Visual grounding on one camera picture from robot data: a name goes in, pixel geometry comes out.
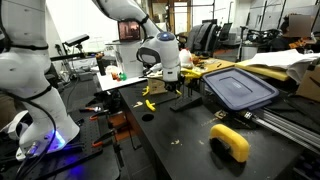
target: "small debris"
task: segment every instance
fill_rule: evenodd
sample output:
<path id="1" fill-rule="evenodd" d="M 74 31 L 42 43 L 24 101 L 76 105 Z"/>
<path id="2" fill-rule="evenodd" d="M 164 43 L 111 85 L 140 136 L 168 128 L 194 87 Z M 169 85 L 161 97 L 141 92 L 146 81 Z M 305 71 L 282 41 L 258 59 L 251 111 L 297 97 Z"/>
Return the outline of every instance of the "small debris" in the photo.
<path id="1" fill-rule="evenodd" d="M 139 102 L 137 102 L 136 105 L 133 106 L 133 108 L 136 108 L 136 107 L 139 107 L 139 106 L 142 106 L 142 105 L 143 105 L 143 103 L 139 101 Z"/>
<path id="2" fill-rule="evenodd" d="M 176 140 L 176 141 L 171 142 L 172 145 L 174 145 L 174 144 L 179 144 L 179 143 L 180 143 L 179 139 Z"/>

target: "computer screen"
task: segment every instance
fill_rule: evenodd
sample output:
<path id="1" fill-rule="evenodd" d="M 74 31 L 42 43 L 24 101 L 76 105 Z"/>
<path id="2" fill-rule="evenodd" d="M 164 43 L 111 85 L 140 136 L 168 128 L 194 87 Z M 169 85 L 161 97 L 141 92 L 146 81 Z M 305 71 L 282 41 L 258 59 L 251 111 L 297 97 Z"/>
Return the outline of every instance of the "computer screen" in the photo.
<path id="1" fill-rule="evenodd" d="M 119 40 L 121 41 L 137 41 L 140 40 L 140 26 L 135 21 L 118 22 Z"/>

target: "black cable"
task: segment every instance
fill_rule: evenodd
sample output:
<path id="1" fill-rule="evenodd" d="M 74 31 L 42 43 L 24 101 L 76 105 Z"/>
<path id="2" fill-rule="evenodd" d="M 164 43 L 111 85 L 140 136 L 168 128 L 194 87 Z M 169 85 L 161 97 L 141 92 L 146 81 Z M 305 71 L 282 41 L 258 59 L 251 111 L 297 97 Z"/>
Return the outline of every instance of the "black cable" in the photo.
<path id="1" fill-rule="evenodd" d="M 27 163 L 28 160 L 29 160 L 29 157 L 26 157 L 23 160 L 23 162 L 21 163 L 21 165 L 19 166 L 19 169 L 18 169 L 17 175 L 16 175 L 16 179 L 21 176 L 21 172 L 22 172 L 23 168 L 26 166 L 26 163 Z"/>
<path id="2" fill-rule="evenodd" d="M 73 71 L 76 73 L 76 75 L 77 75 L 77 81 L 76 81 L 76 83 L 73 85 L 73 88 L 71 89 L 71 91 L 70 91 L 70 93 L 68 94 L 68 97 L 67 97 L 67 104 L 66 104 L 66 112 L 67 112 L 67 114 L 68 114 L 68 109 L 69 109 L 69 100 L 70 100 L 70 96 L 71 96 L 71 94 L 72 94 L 72 92 L 74 91 L 74 89 L 76 88 L 76 86 L 77 86 L 77 84 L 78 84 L 78 82 L 79 82 L 79 74 L 78 74 L 78 72 L 75 70 L 75 68 L 74 68 L 74 64 L 73 64 L 73 60 L 72 60 L 72 68 L 73 68 Z"/>
<path id="3" fill-rule="evenodd" d="M 132 134 L 131 134 L 131 130 L 130 130 L 130 122 L 129 122 L 129 120 L 127 119 L 126 116 L 124 116 L 124 118 L 126 119 L 127 124 L 128 124 L 128 131 L 129 131 L 131 146 L 132 146 L 133 150 L 137 150 L 137 149 L 141 148 L 142 145 L 141 145 L 141 144 L 139 144 L 139 145 L 137 145 L 137 146 L 134 145 L 134 143 L 133 143 L 133 138 L 132 138 Z"/>
<path id="4" fill-rule="evenodd" d="M 17 173 L 17 176 L 16 176 L 16 179 L 17 179 L 17 180 L 21 180 L 21 179 L 25 178 L 25 177 L 27 176 L 27 174 L 28 174 L 30 171 L 32 171 L 32 169 L 33 169 L 36 165 L 38 165 L 39 162 L 42 160 L 42 158 L 47 154 L 47 152 L 48 152 L 48 150 L 49 150 L 49 148 L 50 148 L 53 140 L 54 140 L 55 137 L 56 137 L 57 127 L 56 127 L 56 123 L 54 122 L 54 119 L 53 119 L 53 117 L 51 116 L 51 114 L 49 114 L 48 111 L 46 111 L 46 110 L 45 110 L 44 108 L 42 108 L 40 105 L 32 102 L 31 100 L 21 98 L 21 97 L 19 97 L 19 96 L 16 96 L 16 95 L 14 95 L 14 94 L 11 94 L 11 93 L 6 93 L 6 94 L 7 94 L 8 96 L 14 98 L 14 99 L 17 99 L 17 100 L 22 101 L 22 102 L 26 102 L 26 103 L 30 104 L 31 106 L 33 106 L 33 107 L 35 107 L 35 108 L 40 109 L 41 111 L 43 111 L 43 112 L 49 117 L 50 121 L 52 122 L 53 130 L 54 130 L 54 131 L 53 131 L 53 134 L 52 134 L 52 138 L 51 138 L 50 142 L 46 145 L 45 149 L 41 152 L 41 154 L 40 154 L 38 157 L 35 157 L 35 158 L 37 158 L 37 160 L 34 160 L 34 161 L 29 165 L 29 167 L 27 167 L 27 169 L 26 169 L 24 172 L 22 172 L 22 169 L 25 167 L 26 161 L 27 161 L 28 159 L 25 159 L 25 162 L 22 163 L 23 166 L 19 168 L 20 171 L 18 172 L 18 173 L 20 173 L 20 174 Z"/>

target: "bottle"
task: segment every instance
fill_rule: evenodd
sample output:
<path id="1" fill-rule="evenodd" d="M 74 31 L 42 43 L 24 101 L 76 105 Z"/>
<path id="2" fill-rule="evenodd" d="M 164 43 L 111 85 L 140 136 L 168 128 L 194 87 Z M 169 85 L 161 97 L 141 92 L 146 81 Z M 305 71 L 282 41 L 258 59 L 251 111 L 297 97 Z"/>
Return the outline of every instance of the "bottle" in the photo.
<path id="1" fill-rule="evenodd" d="M 104 69 L 103 62 L 102 62 L 102 57 L 103 56 L 104 56 L 103 53 L 96 54 L 96 60 L 97 60 L 97 64 L 98 64 L 99 72 L 100 72 L 101 76 L 105 76 L 106 75 L 106 71 Z"/>

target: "paper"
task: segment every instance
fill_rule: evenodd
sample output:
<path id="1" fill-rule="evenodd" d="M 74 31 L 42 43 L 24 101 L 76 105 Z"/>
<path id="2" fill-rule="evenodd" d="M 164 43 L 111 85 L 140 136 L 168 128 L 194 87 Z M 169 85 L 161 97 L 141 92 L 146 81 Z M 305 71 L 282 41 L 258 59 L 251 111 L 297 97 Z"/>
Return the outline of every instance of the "paper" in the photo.
<path id="1" fill-rule="evenodd" d="M 247 66 L 266 65 L 285 69 L 288 76 L 299 84 L 310 62 L 317 58 L 320 58 L 320 53 L 300 54 L 297 50 L 291 49 L 272 53 L 258 53 L 248 62 Z"/>

